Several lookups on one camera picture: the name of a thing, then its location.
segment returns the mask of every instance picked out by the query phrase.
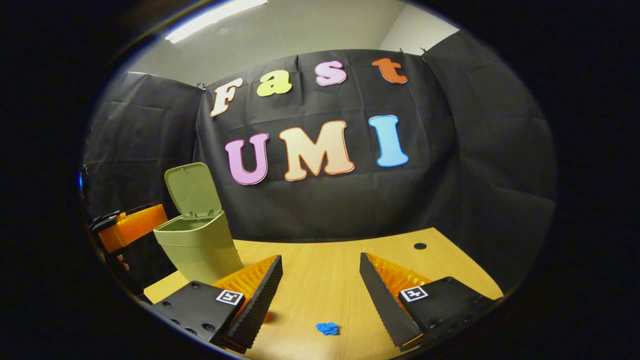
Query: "trash can lid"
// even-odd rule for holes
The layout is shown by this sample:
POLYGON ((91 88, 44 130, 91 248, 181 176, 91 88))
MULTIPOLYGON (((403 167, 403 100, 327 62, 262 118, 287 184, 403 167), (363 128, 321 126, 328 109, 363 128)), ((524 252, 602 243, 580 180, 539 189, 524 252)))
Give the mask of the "trash can lid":
POLYGON ((209 167, 193 163, 171 168, 164 173, 175 207, 188 217, 206 217, 222 210, 209 167))

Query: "table surface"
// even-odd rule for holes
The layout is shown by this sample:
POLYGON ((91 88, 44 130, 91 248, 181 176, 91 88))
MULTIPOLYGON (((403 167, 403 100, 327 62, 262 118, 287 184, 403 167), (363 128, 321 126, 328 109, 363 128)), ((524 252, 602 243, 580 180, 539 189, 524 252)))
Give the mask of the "table surface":
MULTIPOLYGON (((284 274, 248 359, 390 359, 394 346, 360 277, 360 253, 368 252, 431 280, 453 276, 490 299, 502 297, 493 279, 436 229, 333 243, 265 243, 234 240, 245 266, 282 255, 284 274), (417 250, 416 243, 426 249, 417 250), (325 336, 317 323, 334 322, 340 334, 325 336)), ((175 272, 145 289, 159 302, 188 283, 175 272)))

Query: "white wall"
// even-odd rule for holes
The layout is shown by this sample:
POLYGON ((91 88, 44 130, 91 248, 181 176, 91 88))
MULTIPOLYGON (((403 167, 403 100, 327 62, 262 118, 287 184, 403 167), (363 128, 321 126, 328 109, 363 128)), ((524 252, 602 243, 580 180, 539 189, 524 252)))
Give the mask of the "white wall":
POLYGON ((398 0, 269 0, 177 44, 160 39, 129 70, 196 85, 295 54, 377 49, 405 6, 398 0))
POLYGON ((432 46, 458 31, 453 25, 420 8, 407 4, 380 44, 381 50, 421 55, 421 47, 432 46))

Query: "ceiling light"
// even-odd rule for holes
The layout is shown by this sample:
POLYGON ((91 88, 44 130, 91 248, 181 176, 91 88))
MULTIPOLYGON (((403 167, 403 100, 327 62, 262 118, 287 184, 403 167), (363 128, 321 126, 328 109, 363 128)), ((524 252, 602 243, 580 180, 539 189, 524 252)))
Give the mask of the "ceiling light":
POLYGON ((172 43, 177 43, 178 41, 188 37, 189 35, 195 33, 196 31, 211 25, 216 22, 224 19, 225 17, 230 17, 231 15, 235 15, 239 12, 243 12, 250 8, 255 8, 256 6, 266 4, 267 0, 233 0, 228 1, 220 6, 216 6, 212 10, 203 13, 202 15, 196 17, 193 20, 188 21, 183 24, 181 27, 177 28, 169 35, 165 37, 166 40, 169 40, 172 43))

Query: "black fabric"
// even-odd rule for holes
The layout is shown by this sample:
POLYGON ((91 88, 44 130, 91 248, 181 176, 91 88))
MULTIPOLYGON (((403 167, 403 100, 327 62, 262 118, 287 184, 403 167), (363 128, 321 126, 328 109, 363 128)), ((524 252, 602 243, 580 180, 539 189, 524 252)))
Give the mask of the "black fabric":
POLYGON ((336 241, 436 227, 507 292, 524 278, 549 227, 556 164, 541 110, 513 72, 459 32, 422 59, 388 51, 323 51, 273 60, 210 84, 196 122, 194 161, 209 165, 234 238, 336 241), (372 61, 402 65, 406 84, 384 80, 372 61), (314 67, 338 60, 348 77, 319 86, 314 67), (267 72, 290 73, 292 90, 259 97, 267 72), (225 113, 211 118, 214 90, 242 77, 225 113), (380 147, 368 119, 395 115, 407 164, 376 164, 380 147), (301 127, 315 141, 321 126, 344 120, 354 171, 286 181, 281 131, 301 127), (246 171, 255 168, 249 137, 269 133, 269 171, 255 185, 236 183, 225 145, 242 139, 246 171))
POLYGON ((234 238, 259 241, 335 241, 370 238, 448 223, 456 218, 461 197, 455 164, 454 128, 447 101, 419 56, 389 51, 347 50, 302 54, 227 76, 207 87, 196 122, 195 161, 208 164, 227 212, 234 238), (402 64, 406 84, 386 81, 371 63, 389 57, 402 64), (320 86, 314 67, 338 60, 347 72, 339 85, 320 86), (260 77, 284 69, 292 89, 260 97, 260 77), (236 90, 225 113, 210 117, 213 91, 235 78, 236 90), (380 146, 371 117, 395 115, 398 136, 409 162, 379 167, 380 146), (287 181, 287 151, 281 131, 301 127, 316 141, 321 126, 343 120, 344 139, 355 169, 347 174, 287 181), (249 137, 269 133, 268 173, 255 185, 234 181, 225 145, 245 142, 246 171, 255 168, 249 137))
POLYGON ((453 114, 463 199, 453 227, 435 226, 506 293, 532 266, 556 206, 550 130, 525 85, 468 33, 422 57, 453 114))
MULTIPOLYGON (((91 217, 148 203, 161 203, 169 219, 179 215, 164 172, 191 163, 201 95, 201 89, 150 74, 114 79, 90 122, 84 152, 91 217)), ((131 243, 124 259, 142 286, 175 271, 152 233, 131 243)))

